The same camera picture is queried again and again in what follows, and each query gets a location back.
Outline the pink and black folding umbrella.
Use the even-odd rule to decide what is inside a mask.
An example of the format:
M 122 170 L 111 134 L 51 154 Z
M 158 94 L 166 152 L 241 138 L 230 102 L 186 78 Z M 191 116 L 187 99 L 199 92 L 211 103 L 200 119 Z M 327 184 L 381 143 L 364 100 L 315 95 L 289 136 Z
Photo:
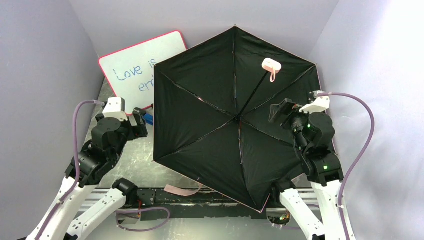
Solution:
M 303 174 L 270 106 L 320 89 L 317 64 L 233 26 L 155 65 L 153 159 L 262 212 L 273 183 Z

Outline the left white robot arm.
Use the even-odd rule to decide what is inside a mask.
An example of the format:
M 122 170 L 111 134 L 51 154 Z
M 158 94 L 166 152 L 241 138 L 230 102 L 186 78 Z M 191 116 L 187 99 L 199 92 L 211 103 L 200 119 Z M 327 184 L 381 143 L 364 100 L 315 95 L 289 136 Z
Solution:
M 77 215 L 86 198 L 117 165 L 126 143 L 148 136 L 146 115 L 145 110 L 136 107 L 135 125 L 127 116 L 116 118 L 102 113 L 95 117 L 92 139 L 78 153 L 79 169 L 75 162 L 70 163 L 55 201 L 28 240 L 85 240 L 115 211 L 138 203 L 138 187 L 120 178 L 99 201 Z

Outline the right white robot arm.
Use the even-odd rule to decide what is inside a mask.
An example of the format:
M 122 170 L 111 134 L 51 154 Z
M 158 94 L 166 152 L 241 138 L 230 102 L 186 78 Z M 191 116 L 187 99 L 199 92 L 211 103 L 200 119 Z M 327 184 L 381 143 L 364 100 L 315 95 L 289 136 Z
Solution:
M 293 147 L 316 195 L 322 219 L 318 219 L 292 182 L 276 185 L 279 202 L 286 208 L 308 240 L 354 240 L 341 193 L 344 174 L 331 150 L 333 121 L 316 104 L 302 106 L 286 98 L 270 106 L 269 122 L 289 130 Z

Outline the blue stapler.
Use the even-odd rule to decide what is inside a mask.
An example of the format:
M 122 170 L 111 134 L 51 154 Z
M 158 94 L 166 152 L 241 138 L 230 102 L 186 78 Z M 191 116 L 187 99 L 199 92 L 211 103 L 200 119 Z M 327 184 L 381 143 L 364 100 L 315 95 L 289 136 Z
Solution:
M 144 117 L 144 119 L 145 119 L 145 122 L 146 122 L 148 125 L 151 125 L 151 126 L 153 126 L 153 125 L 154 125 L 154 117 L 153 117 L 151 114 L 149 114 L 149 113 L 145 113 L 145 114 L 143 115 L 143 117 Z

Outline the pink framed whiteboard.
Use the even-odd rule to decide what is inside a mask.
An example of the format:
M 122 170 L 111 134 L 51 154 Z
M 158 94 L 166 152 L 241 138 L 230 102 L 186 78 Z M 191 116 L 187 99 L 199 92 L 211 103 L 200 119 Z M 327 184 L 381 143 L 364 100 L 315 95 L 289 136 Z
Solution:
M 154 103 L 154 67 L 187 50 L 183 34 L 174 30 L 101 56 L 98 64 L 110 88 L 125 102 L 125 113 Z

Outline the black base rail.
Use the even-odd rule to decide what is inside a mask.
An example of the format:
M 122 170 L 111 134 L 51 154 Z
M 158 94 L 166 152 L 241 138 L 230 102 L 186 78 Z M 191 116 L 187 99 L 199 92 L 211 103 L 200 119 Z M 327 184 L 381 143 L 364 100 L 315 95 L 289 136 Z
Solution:
M 137 199 L 132 200 L 123 208 L 125 210 L 144 210 L 151 207 L 167 208 L 171 219 L 241 217 L 252 220 L 267 220 L 268 217 L 277 219 L 286 213 L 283 205 L 274 199 L 268 200 L 265 209 L 259 213 L 206 188 L 191 196 L 171 194 L 164 191 L 163 188 L 139 188 Z

